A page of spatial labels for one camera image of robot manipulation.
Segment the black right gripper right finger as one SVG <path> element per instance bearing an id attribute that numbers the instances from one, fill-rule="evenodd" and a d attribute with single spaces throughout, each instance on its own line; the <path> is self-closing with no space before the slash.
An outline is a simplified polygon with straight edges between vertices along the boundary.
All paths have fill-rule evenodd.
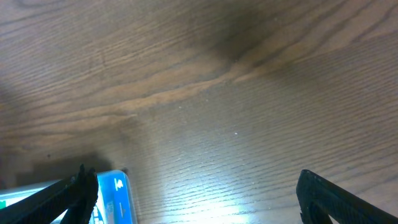
<path id="1" fill-rule="evenodd" d="M 333 220 L 338 223 L 397 223 L 397 217 L 307 169 L 300 173 L 296 194 L 304 224 L 332 224 Z"/>

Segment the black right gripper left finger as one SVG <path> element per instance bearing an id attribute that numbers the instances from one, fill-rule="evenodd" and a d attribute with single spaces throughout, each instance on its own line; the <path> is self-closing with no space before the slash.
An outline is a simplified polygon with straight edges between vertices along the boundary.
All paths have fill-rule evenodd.
<path id="1" fill-rule="evenodd" d="M 77 174 L 1 209 L 1 223 L 88 224 L 98 199 L 99 183 L 94 168 L 81 165 Z"/>

